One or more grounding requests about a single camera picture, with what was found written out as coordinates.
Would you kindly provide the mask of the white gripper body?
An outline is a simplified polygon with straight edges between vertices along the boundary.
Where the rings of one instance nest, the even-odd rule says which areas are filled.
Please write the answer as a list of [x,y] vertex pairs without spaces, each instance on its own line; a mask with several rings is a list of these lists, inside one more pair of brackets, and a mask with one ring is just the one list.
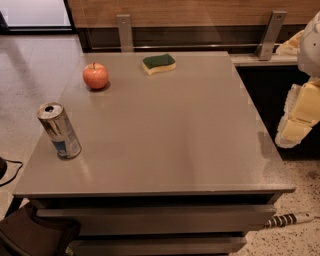
[[300,71],[310,77],[320,77],[320,11],[301,35],[297,61]]

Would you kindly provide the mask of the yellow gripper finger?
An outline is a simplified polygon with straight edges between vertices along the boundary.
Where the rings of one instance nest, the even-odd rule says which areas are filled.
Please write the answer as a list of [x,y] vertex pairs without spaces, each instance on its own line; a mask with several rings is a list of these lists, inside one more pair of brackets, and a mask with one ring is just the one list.
[[286,149],[297,146],[319,122],[320,80],[308,81],[303,86],[293,84],[277,128],[276,145]]
[[303,34],[303,30],[296,33],[294,36],[292,36],[290,39],[282,43],[277,49],[276,53],[278,55],[284,56],[296,56],[299,48],[299,43],[301,40],[301,36]]

